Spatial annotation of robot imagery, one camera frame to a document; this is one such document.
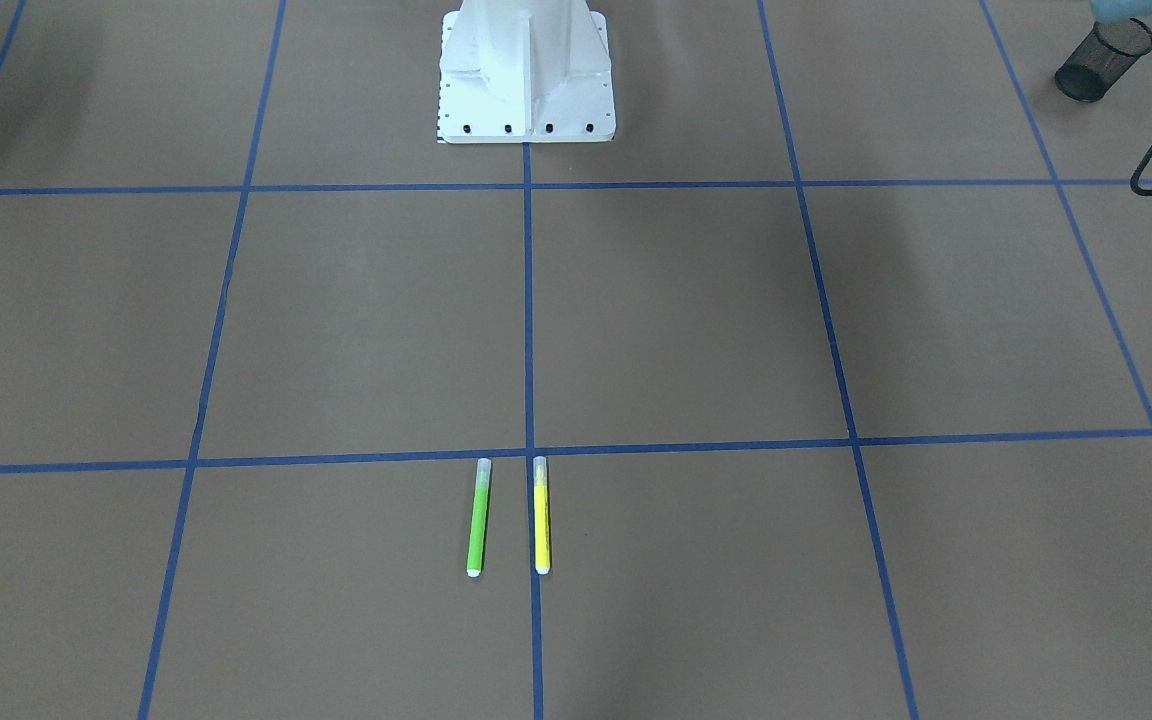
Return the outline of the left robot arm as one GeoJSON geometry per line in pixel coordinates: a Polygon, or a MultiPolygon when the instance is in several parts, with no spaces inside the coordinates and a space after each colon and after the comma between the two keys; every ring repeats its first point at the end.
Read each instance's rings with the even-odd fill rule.
{"type": "Polygon", "coordinates": [[[1152,0],[1091,0],[1089,9],[1102,24],[1116,24],[1129,18],[1147,18],[1152,15],[1152,0]]]}

